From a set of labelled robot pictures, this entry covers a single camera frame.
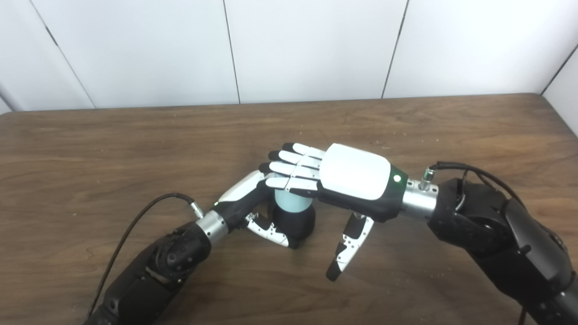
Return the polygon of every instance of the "white panel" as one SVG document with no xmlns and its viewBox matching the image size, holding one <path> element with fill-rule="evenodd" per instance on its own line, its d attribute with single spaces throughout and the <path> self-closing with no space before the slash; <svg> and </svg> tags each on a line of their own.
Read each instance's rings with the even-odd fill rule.
<svg viewBox="0 0 578 325">
<path fill-rule="evenodd" d="M 577 43 L 575 0 L 410 0 L 384 97 L 541 93 Z"/>
<path fill-rule="evenodd" d="M 99 108 L 238 103 L 222 1 L 33 2 Z"/>
<path fill-rule="evenodd" d="M 11 112 L 11 111 L 12 110 L 10 109 L 10 107 L 8 107 L 6 102 L 4 100 L 2 100 L 2 98 L 0 98 L 0 114 L 4 114 L 7 112 Z"/>
<path fill-rule="evenodd" d="M 241 102 L 380 98 L 406 0 L 226 0 Z"/>
<path fill-rule="evenodd" d="M 0 0 L 0 88 L 18 110 L 93 108 L 34 7 Z"/>
<path fill-rule="evenodd" d="M 544 97 L 578 135 L 578 51 L 552 81 Z"/>
</svg>

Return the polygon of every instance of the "white robotic hand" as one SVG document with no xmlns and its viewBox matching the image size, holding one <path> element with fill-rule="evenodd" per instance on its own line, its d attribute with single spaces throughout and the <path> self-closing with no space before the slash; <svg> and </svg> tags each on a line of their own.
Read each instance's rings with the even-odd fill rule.
<svg viewBox="0 0 578 325">
<path fill-rule="evenodd" d="M 278 175 L 265 184 L 303 197 L 350 209 L 384 222 L 402 209 L 407 175 L 387 159 L 334 143 L 324 152 L 299 143 L 286 143 L 269 153 L 273 162 L 261 172 Z"/>
<path fill-rule="evenodd" d="M 298 241 L 282 233 L 271 219 L 253 213 L 257 204 L 271 199 L 272 191 L 264 186 L 264 182 L 272 176 L 272 173 L 266 175 L 260 171 L 251 172 L 225 192 L 206 215 L 198 206 L 193 206 L 197 216 L 202 218 L 199 221 L 201 226 L 208 225 L 205 228 L 209 239 L 217 234 L 226 234 L 228 229 L 246 227 L 278 245 L 297 248 Z"/>
</svg>

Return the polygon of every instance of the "robotic arm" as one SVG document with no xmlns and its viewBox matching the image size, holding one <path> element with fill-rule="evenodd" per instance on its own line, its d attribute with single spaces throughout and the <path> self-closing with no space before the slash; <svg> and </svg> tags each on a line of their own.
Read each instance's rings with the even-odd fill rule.
<svg viewBox="0 0 578 325">
<path fill-rule="evenodd" d="M 234 229 L 247 227 L 279 245 L 297 247 L 296 240 L 279 232 L 269 219 L 252 212 L 272 196 L 273 191 L 264 184 L 271 176 L 259 171 L 250 173 L 223 194 L 207 214 L 191 200 L 199 219 L 176 228 L 138 254 L 109 286 L 102 304 L 84 324 L 152 324 L 197 265 L 209 256 L 213 245 Z"/>
<path fill-rule="evenodd" d="M 539 324 L 578 324 L 578 280 L 566 247 L 495 176 L 465 164 L 439 162 L 421 180 L 409 179 L 385 158 L 340 144 L 324 152 L 286 143 L 269 158 L 273 162 L 260 170 L 281 177 L 267 179 L 267 186 L 354 211 L 327 271 L 330 280 L 347 267 L 374 221 L 404 212 L 426 222 L 441 241 L 464 248 L 496 288 Z M 431 181 L 440 169 L 460 169 L 464 177 L 436 186 Z M 467 181 L 468 171 L 484 184 Z"/>
</svg>

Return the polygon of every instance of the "cable connector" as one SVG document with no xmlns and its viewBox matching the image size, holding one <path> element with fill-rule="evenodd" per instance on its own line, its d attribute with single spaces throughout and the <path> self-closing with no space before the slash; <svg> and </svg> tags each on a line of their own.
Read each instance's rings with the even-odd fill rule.
<svg viewBox="0 0 578 325">
<path fill-rule="evenodd" d="M 205 213 L 203 212 L 203 210 L 201 210 L 201 207 L 196 202 L 193 201 L 191 203 L 191 208 L 195 212 L 197 218 L 203 219 L 205 217 Z"/>
<path fill-rule="evenodd" d="M 432 180 L 434 179 L 434 175 L 435 175 L 435 169 L 431 169 L 428 167 L 428 169 L 426 169 L 424 172 L 424 176 L 421 178 L 421 182 L 420 182 L 420 185 L 418 186 L 418 188 L 421 191 L 429 190 L 429 185 L 431 184 Z"/>
</svg>

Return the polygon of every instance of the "wooden table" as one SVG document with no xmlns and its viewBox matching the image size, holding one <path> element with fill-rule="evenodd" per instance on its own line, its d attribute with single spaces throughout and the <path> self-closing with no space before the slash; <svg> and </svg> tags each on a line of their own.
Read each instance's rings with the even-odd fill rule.
<svg viewBox="0 0 578 325">
<path fill-rule="evenodd" d="M 578 140 L 537 95 L 8 113 L 0 117 L 0 323 L 81 324 L 144 205 L 179 191 L 208 210 L 284 142 L 358 147 L 414 178 L 436 160 L 483 167 L 562 236 L 578 266 Z M 225 238 L 158 324 L 516 323 L 519 306 L 465 252 L 403 216 L 378 224 L 339 280 L 326 280 L 349 213 L 316 209 L 315 232 L 296 251 L 246 230 Z M 181 201 L 153 208 L 109 279 L 191 218 Z"/>
</svg>

